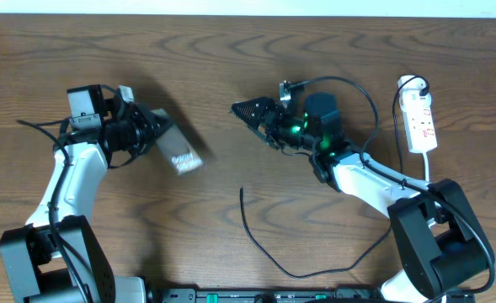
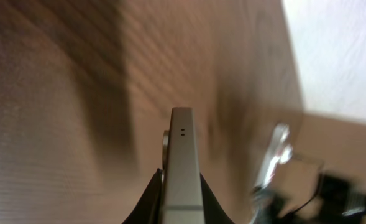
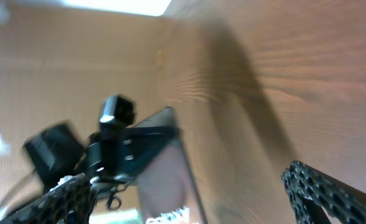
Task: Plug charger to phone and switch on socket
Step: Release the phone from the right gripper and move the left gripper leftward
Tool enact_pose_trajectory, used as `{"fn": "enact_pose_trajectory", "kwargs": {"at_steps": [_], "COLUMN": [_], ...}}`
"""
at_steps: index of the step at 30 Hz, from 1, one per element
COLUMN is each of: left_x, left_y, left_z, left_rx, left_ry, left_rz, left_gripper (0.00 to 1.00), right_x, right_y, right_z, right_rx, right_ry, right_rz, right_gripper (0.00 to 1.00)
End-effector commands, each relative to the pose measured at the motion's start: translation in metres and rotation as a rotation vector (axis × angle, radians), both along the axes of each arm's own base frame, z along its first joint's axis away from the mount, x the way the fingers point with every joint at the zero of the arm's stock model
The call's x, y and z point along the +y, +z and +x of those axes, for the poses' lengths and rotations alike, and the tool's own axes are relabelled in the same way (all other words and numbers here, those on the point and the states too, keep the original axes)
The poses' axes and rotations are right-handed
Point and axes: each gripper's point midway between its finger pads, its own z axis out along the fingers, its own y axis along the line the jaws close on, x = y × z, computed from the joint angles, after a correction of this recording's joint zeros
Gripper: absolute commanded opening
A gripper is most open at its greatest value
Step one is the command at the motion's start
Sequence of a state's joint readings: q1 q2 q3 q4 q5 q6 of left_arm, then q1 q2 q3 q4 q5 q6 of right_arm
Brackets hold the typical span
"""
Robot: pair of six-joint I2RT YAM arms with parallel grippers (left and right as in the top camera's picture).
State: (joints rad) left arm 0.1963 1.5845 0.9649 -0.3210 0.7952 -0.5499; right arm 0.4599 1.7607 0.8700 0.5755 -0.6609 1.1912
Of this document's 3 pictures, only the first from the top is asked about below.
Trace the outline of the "Galaxy S25 Ultra smartphone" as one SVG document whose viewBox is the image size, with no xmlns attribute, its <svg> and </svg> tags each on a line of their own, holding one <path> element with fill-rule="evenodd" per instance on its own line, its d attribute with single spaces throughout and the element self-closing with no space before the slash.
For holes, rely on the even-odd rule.
<svg viewBox="0 0 496 303">
<path fill-rule="evenodd" d="M 192 173 L 205 162 L 189 143 L 174 119 L 164 109 L 152 111 L 156 118 L 166 123 L 164 132 L 156 139 L 156 146 L 178 175 Z"/>
</svg>

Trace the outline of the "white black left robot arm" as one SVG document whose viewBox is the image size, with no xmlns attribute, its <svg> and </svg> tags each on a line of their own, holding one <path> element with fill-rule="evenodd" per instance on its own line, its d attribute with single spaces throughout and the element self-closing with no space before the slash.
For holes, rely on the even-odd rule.
<svg viewBox="0 0 496 303">
<path fill-rule="evenodd" d="M 147 153 L 170 123 L 137 104 L 131 88 L 106 98 L 103 84 L 67 90 L 70 116 L 51 134 L 55 167 L 44 196 L 23 226 L 5 231 L 0 253 L 17 302 L 157 302 L 142 277 L 117 276 L 90 226 L 96 195 L 112 156 Z"/>
</svg>

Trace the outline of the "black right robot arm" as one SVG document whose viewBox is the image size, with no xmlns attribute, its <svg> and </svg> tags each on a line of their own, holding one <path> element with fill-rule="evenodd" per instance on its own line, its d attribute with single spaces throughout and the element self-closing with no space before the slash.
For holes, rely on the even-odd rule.
<svg viewBox="0 0 496 303">
<path fill-rule="evenodd" d="M 302 115 L 293 100 L 268 97 L 235 103 L 231 111 L 274 149 L 309 151 L 320 182 L 389 219 L 403 268 L 380 287 L 384 300 L 450 302 L 493 285 L 493 249 L 461 186 L 410 178 L 376 162 L 345 138 L 333 95 L 308 96 Z"/>
</svg>

